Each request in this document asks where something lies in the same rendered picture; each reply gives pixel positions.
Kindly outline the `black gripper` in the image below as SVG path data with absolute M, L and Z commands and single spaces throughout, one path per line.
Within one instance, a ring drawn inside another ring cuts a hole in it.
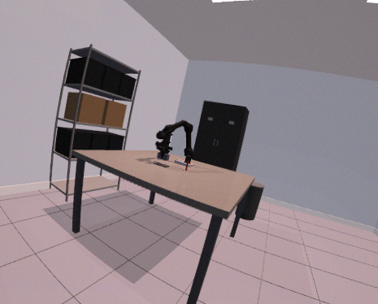
M 163 158 L 164 154 L 168 154 L 170 150 L 172 150 L 172 147 L 169 146 L 169 143 L 171 143 L 170 141 L 163 140 L 162 142 L 162 146 L 158 145 L 156 147 L 156 149 L 160 151 L 161 159 Z

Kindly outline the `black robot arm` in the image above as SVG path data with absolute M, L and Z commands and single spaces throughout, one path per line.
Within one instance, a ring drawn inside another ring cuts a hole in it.
M 193 155 L 193 149 L 191 147 L 191 132 L 193 131 L 193 125 L 188 123 L 186 120 L 181 120 L 175 124 L 168 124 L 168 125 L 165 125 L 165 127 L 163 128 L 162 131 L 158 131 L 156 133 L 156 138 L 157 139 L 162 139 L 162 140 L 167 140 L 167 141 L 170 141 L 170 138 L 172 135 L 172 132 L 175 131 L 176 128 L 179 128 L 183 126 L 184 129 L 185 129 L 185 132 L 186 132 L 186 148 L 184 149 L 184 153 L 185 153 L 185 161 L 184 163 L 187 163 L 187 161 L 189 161 L 189 164 L 191 164 L 191 159 L 194 158 L 194 155 Z M 163 142 L 158 142 L 156 141 L 155 142 L 155 145 L 158 146 L 162 146 Z

